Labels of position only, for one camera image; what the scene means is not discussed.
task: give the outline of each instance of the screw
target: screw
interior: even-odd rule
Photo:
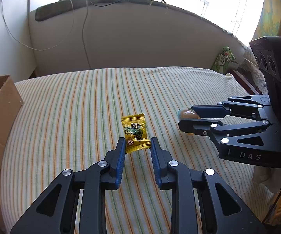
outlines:
[[[169,162],[170,166],[178,166],[179,165],[179,162],[177,162],[176,160],[171,160]]]
[[[213,175],[215,173],[215,171],[213,169],[211,169],[211,168],[206,169],[205,172],[208,175]]]
[[[62,174],[64,176],[69,176],[71,173],[72,173],[72,171],[70,169],[65,169],[65,170],[62,171]]]
[[[221,139],[221,143],[223,143],[223,144],[226,144],[226,143],[228,143],[229,142],[229,139],[228,138],[222,138]]]
[[[106,161],[104,161],[104,160],[102,160],[102,161],[100,161],[100,162],[98,163],[98,165],[99,165],[100,167],[105,167],[107,164],[108,164],[108,163],[107,163]]]

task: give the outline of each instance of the bed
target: bed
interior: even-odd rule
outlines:
[[[87,169],[124,136],[121,117],[144,113],[149,138],[189,168],[211,167],[263,219],[273,194],[252,181],[253,166],[219,159],[208,137],[181,133],[177,110],[248,95],[232,75],[201,68],[110,68],[16,83],[24,105],[13,124],[1,170],[1,210],[9,233],[64,169]],[[225,123],[249,122],[225,117]],[[171,193],[158,190],[150,150],[128,154],[122,184],[106,191],[108,233],[168,233]],[[78,233],[79,200],[76,230]]]

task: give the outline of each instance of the brown egg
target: brown egg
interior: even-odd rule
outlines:
[[[182,119],[201,119],[193,109],[183,108],[177,112],[179,121]]]

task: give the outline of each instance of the white cable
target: white cable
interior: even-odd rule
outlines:
[[[91,0],[89,0],[89,1],[90,1],[90,3],[91,3],[92,5],[94,5],[94,6],[97,6],[97,7],[106,7],[106,6],[115,4],[115,3],[117,3],[117,2],[120,2],[120,1],[122,1],[122,0],[118,0],[118,1],[115,1],[115,2],[112,2],[112,3],[109,3],[109,4],[106,4],[106,5],[97,5],[97,4],[95,4],[95,3],[92,3]]]
[[[83,26],[82,26],[82,43],[83,43],[83,48],[84,48],[84,52],[85,52],[88,67],[89,67],[89,69],[92,69],[90,61],[88,59],[88,54],[87,54],[87,50],[86,50],[86,46],[85,46],[85,42],[84,42],[84,26],[85,26],[85,22],[86,22],[86,19],[87,19],[87,16],[88,16],[88,2],[87,2],[87,0],[85,0],[85,3],[86,3],[86,15],[85,15],[85,19],[84,19]]]
[[[24,46],[26,46],[26,47],[28,47],[28,48],[30,48],[30,49],[36,50],[36,51],[45,51],[45,50],[52,49],[52,48],[54,48],[54,47],[60,45],[62,42],[64,42],[64,41],[67,39],[67,37],[70,35],[70,33],[72,32],[73,24],[74,24],[74,7],[73,7],[72,0],[70,0],[70,2],[71,2],[72,12],[73,12],[73,20],[72,20],[72,26],[71,26],[70,32],[67,34],[67,36],[66,36],[62,41],[60,41],[60,42],[59,42],[57,45],[55,45],[55,46],[52,46],[52,47],[49,47],[49,48],[46,48],[46,49],[36,49],[36,48],[30,47],[30,46],[27,46],[26,44],[21,43],[19,40],[17,40],[17,39],[12,35],[12,33],[10,32],[10,30],[9,30],[7,24],[6,24],[5,17],[4,17],[4,10],[3,10],[3,0],[1,0],[2,17],[3,17],[3,20],[4,20],[5,27],[6,27],[7,31],[8,31],[8,33],[13,37],[13,39],[16,40],[17,42],[19,42],[21,45],[24,45]]]

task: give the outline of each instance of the das logo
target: das logo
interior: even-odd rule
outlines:
[[[244,152],[240,152],[240,157],[241,158],[247,158],[247,159],[255,159],[255,160],[259,160],[261,155],[256,155],[256,156],[252,156],[252,154],[245,154]]]

